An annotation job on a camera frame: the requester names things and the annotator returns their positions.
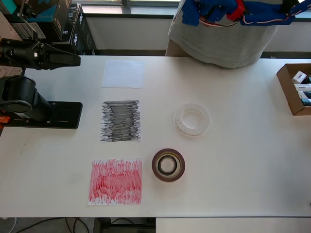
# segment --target red scribbles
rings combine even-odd
[[[141,203],[141,160],[109,159],[93,162],[89,205]]]

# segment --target window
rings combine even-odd
[[[74,0],[74,2],[85,5],[177,7],[180,0]]]

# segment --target person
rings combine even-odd
[[[269,4],[282,4],[282,0],[255,0]],[[256,62],[278,26],[243,26],[237,23],[231,27],[209,27],[203,24],[194,27],[182,23],[181,0],[169,29],[169,44],[166,56],[191,56],[205,63],[226,68],[243,67]],[[217,22],[232,24],[226,16]]]

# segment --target orange part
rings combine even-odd
[[[8,123],[10,120],[9,116],[0,116],[0,123]]]

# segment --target masking tape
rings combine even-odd
[[[173,149],[160,150],[152,160],[152,171],[158,179],[164,182],[177,181],[184,174],[185,168],[183,156]]]
[[[199,112],[203,118],[201,125],[196,129],[191,129],[185,126],[182,122],[182,115],[187,110],[195,110]],[[207,110],[200,104],[197,103],[186,103],[181,105],[175,112],[174,115],[175,123],[178,129],[183,132],[184,134],[190,136],[198,136],[203,134],[209,127],[210,118]]]

